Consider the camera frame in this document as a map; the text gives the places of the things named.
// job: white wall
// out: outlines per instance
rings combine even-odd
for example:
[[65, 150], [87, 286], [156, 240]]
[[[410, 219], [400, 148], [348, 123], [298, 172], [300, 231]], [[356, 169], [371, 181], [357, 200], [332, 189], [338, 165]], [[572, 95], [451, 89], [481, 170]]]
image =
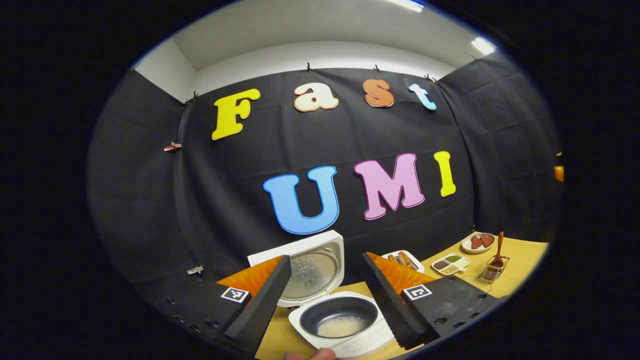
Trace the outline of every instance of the white wall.
[[395, 47], [362, 42], [317, 41], [298, 42], [267, 47], [234, 56], [198, 71], [184, 92], [183, 98], [193, 91], [204, 94], [225, 85], [258, 76], [292, 70], [359, 68], [401, 72], [440, 79], [455, 70], [443, 62]]
[[145, 55], [136, 71], [181, 102], [193, 97], [191, 83], [196, 69], [184, 57], [173, 38]]

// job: blue letter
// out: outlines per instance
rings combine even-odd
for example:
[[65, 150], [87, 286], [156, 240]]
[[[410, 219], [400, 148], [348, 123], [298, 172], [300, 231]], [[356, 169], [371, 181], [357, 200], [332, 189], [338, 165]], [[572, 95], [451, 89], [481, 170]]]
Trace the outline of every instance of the blue letter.
[[427, 95], [429, 95], [429, 93], [427, 93], [427, 90], [421, 88], [420, 86], [418, 86], [418, 84], [411, 84], [411, 86], [409, 86], [409, 90], [415, 92], [415, 95], [418, 95], [418, 99], [420, 99], [420, 102], [422, 103], [422, 105], [424, 105], [425, 108], [429, 110], [436, 109], [436, 103], [427, 99]]
[[273, 209], [282, 229], [298, 235], [313, 234], [330, 227], [338, 219], [340, 208], [333, 185], [335, 173], [335, 167], [331, 166], [317, 167], [307, 173], [307, 177], [318, 186], [323, 206], [320, 215], [313, 218], [304, 217], [300, 212], [295, 189], [298, 176], [276, 176], [264, 182], [262, 188], [271, 194]]

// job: rice cooker lid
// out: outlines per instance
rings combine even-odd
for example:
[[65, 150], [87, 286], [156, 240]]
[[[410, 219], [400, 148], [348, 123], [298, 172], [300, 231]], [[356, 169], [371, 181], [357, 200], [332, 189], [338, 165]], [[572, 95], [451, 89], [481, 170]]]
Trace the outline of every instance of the rice cooker lid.
[[291, 278], [278, 306], [301, 306], [327, 296], [344, 279], [344, 241], [334, 230], [248, 256], [249, 264], [280, 255], [291, 257]]

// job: ceiling light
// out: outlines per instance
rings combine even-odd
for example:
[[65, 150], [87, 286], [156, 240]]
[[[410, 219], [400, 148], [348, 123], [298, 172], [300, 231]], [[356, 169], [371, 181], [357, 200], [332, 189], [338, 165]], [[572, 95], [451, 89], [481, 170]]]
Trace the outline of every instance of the ceiling light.
[[485, 55], [491, 54], [495, 50], [494, 46], [492, 46], [490, 42], [486, 41], [482, 37], [476, 38], [471, 42], [471, 44]]
[[421, 12], [422, 8], [424, 7], [423, 4], [420, 4], [417, 1], [413, 1], [413, 0], [387, 0], [387, 1], [391, 1], [394, 4], [404, 6], [405, 8], [411, 9], [415, 12]]

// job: hand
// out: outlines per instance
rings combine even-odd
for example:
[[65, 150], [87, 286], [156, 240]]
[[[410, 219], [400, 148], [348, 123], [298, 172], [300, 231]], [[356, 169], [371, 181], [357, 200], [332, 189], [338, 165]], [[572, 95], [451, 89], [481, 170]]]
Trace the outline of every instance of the hand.
[[320, 348], [312, 357], [305, 359], [297, 352], [287, 351], [284, 353], [284, 360], [335, 360], [335, 352], [330, 348]]

